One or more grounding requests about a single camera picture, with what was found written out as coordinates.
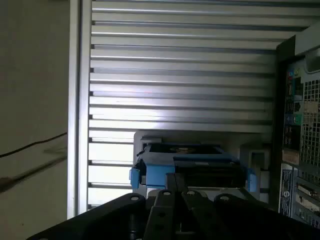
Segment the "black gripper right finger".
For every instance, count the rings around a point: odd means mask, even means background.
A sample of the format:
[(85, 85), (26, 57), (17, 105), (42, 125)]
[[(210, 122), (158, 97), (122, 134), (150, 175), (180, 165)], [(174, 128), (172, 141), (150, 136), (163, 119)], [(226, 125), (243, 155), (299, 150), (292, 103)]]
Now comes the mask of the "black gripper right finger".
[(177, 190), (192, 216), (198, 240), (318, 240), (320, 231), (277, 213), (248, 192), (246, 199), (221, 193), (214, 200), (188, 189), (175, 174)]

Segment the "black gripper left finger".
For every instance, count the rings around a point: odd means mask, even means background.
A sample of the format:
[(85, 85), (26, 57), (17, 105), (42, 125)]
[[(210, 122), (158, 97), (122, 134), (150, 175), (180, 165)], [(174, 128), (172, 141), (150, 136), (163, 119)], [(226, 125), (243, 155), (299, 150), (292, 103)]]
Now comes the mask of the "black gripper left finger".
[(175, 232), (176, 176), (145, 198), (128, 193), (30, 237), (32, 240), (170, 240)]

